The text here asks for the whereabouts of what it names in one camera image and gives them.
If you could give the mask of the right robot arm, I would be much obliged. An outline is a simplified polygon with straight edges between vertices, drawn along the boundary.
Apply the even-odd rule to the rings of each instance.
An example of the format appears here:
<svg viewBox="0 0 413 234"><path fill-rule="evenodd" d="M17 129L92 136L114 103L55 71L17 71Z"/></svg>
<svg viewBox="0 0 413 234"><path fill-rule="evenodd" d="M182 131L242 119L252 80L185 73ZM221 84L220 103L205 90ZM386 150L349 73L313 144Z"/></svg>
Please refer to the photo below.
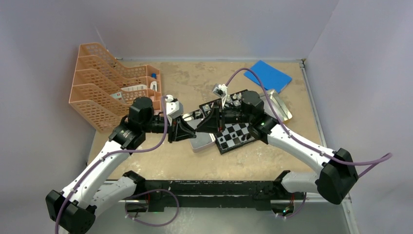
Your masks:
<svg viewBox="0 0 413 234"><path fill-rule="evenodd" d="M204 114L200 130L220 134L232 124L244 125L252 138L286 151L312 169L311 173L286 172L273 186L279 198L310 192L338 205L359 179L347 150L335 151L294 133L273 113L271 100L255 91L243 90L228 104L216 99L199 108Z"/></svg>

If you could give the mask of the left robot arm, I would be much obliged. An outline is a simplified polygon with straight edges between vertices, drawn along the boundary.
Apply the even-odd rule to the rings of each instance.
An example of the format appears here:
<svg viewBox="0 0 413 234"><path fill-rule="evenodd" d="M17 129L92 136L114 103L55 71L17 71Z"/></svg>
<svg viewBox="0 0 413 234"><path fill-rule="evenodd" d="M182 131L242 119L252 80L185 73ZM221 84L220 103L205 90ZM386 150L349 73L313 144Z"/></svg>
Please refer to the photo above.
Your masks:
<svg viewBox="0 0 413 234"><path fill-rule="evenodd" d="M161 113L154 113L148 97L136 98L121 118L95 159L76 179L60 191L46 196L46 205L55 233L84 234L96 218L125 198L149 198L152 190L135 172L127 172L109 187L103 187L109 175L131 155L142 153L141 144L148 133L160 133L169 142L195 138L195 130L183 119L182 104L171 95L162 97Z"/></svg>

